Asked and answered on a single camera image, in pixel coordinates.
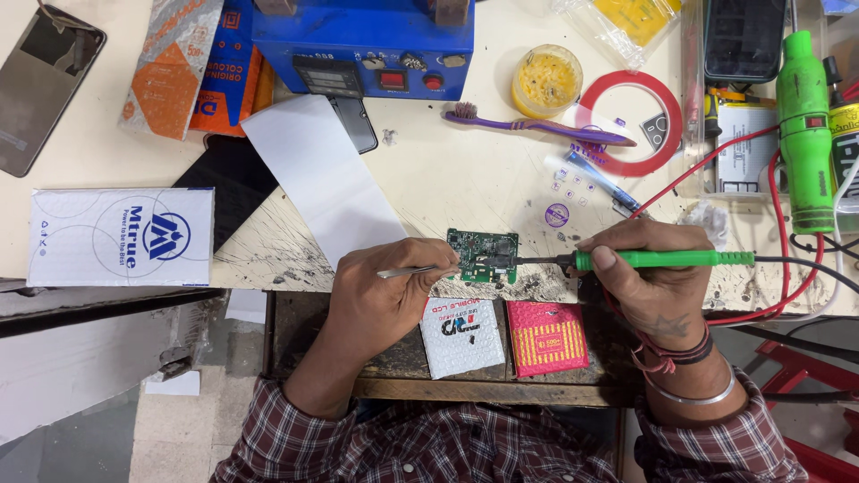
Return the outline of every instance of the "plaid shirt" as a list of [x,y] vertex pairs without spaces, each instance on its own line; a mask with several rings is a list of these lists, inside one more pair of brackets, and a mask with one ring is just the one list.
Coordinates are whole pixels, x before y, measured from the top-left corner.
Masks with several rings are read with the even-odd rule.
[[[643,396],[636,462],[650,481],[807,481],[764,398],[740,370],[748,408],[724,425],[680,430],[656,425]],[[292,406],[277,381],[258,379],[241,439],[210,481],[618,481],[575,430],[540,407],[403,401],[356,423]]]

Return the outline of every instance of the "plastic bag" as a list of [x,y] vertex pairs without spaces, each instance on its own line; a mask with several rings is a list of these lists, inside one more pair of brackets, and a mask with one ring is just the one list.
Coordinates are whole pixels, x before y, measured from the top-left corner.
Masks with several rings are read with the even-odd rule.
[[625,70],[640,70],[680,18],[680,0],[551,0],[551,9]]

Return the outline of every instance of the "bristles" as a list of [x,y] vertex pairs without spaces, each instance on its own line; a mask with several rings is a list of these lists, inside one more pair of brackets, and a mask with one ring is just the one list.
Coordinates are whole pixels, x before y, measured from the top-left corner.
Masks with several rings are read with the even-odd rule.
[[462,119],[474,119],[478,117],[478,107],[471,102],[457,102],[454,115]]

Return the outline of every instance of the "tattoo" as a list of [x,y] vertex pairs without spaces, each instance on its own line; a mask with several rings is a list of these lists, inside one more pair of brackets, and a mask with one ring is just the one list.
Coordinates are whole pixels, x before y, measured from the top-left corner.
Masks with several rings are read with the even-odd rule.
[[662,314],[659,314],[656,316],[656,321],[647,324],[646,327],[643,327],[643,330],[650,335],[685,337],[686,328],[692,323],[691,319],[688,321],[685,319],[688,315],[689,314],[683,314],[676,319],[666,319]]

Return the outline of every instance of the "green soldering iron handle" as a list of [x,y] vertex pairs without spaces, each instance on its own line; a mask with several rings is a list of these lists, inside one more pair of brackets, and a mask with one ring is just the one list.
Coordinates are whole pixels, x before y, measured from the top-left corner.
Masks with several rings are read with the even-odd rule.
[[[717,252],[716,250],[679,250],[676,252],[647,252],[619,250],[618,255],[633,268],[643,266],[717,266],[754,265],[753,252]],[[590,254],[576,251],[576,270],[593,270]]]
[[835,218],[826,73],[812,52],[807,30],[784,39],[784,66],[776,80],[776,98],[794,233],[830,233],[835,229]]

